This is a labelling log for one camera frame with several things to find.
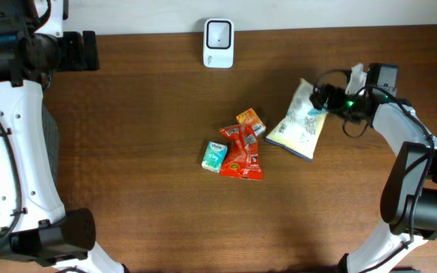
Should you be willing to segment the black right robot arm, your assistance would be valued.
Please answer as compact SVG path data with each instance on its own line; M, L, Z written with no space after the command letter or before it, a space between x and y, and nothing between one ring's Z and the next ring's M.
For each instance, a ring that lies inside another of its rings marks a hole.
M415 248L437 239L437 139L407 100L379 86L367 85L353 95L331 85L314 87L310 101L345 123L365 121L396 155L381 195L379 224L335 269L390 272Z

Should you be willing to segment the orange small carton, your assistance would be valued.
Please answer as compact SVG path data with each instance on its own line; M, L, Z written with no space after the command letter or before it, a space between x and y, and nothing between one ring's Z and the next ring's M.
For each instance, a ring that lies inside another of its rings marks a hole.
M249 108L236 116L236 120L239 124L250 125L257 137L260 137L266 132L266 126L259 118L258 114Z

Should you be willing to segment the red snack bag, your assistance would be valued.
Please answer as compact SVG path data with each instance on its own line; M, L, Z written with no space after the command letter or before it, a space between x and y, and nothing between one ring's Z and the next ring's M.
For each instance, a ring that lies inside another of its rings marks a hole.
M237 124L224 127L219 132L231 141L231 147L222 162L219 174L240 179L262 180L263 170L259 160L259 144L252 127Z

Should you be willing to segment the green Kleenex tissue pack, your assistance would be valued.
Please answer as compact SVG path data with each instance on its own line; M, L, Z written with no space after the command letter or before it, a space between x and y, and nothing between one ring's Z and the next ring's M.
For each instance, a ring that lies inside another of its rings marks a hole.
M209 141L203 156L202 168L219 173L227 151L228 147L226 145Z

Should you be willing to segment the cream white snack bag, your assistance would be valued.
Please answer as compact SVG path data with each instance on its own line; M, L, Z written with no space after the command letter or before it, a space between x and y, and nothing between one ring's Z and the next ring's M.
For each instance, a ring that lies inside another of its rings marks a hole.
M326 110L313 107L310 101L312 94L313 85L301 78L286 116L266 136L268 143L280 146L308 162L313 160L327 117Z

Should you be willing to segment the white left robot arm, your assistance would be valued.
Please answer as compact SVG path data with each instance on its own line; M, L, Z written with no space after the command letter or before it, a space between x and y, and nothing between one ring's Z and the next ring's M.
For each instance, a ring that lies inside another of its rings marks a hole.
M67 211L52 166L58 128L44 108L43 79L95 71L96 35L0 33L0 259L60 272L124 272L97 243L89 209Z

